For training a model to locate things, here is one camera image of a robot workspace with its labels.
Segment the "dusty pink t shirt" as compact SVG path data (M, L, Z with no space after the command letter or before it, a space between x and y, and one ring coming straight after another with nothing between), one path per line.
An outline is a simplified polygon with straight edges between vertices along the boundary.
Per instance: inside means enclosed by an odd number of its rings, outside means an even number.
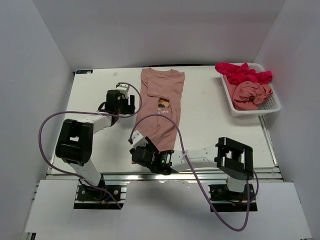
M173 150L177 130L168 119L177 126L180 123L185 73L144 68L140 80L142 107L134 130L148 137L160 152Z

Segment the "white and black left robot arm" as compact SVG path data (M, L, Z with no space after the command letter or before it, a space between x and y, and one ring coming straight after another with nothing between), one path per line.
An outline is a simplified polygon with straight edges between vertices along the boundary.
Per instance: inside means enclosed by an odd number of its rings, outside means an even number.
M129 85L122 83L107 91L106 101L98 107L98 111L111 116L91 115L81 121L66 119L58 137L55 155L83 177L80 182L89 186L88 193L96 200L105 196L106 187L102 174L91 160L93 136L113 126L119 119L118 115L135 113L135 96L128 95L129 88Z

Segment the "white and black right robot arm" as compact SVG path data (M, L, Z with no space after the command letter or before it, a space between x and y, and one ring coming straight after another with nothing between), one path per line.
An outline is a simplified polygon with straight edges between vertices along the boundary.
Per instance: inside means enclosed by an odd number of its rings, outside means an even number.
M225 192L233 200L243 195L242 184L254 178L252 147L227 137L220 137L216 145L185 152L159 151L148 137L133 139L129 151L133 163L165 176L188 169L218 168L228 175Z

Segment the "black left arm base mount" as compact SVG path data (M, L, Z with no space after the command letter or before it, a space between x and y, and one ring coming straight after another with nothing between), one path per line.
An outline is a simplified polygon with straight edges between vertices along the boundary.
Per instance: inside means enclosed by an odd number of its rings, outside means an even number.
M122 208L124 205L127 187L124 185L106 185L114 199ZM98 192L96 189L89 189L84 185L79 185L75 195L73 208L75 210L120 210L115 201L105 192Z

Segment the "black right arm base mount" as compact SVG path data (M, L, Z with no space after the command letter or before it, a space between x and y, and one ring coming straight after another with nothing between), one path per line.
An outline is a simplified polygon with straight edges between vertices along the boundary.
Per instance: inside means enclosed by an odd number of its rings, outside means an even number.
M248 203L247 187L242 192L230 191L227 184L208 185L209 199L219 213L246 212Z

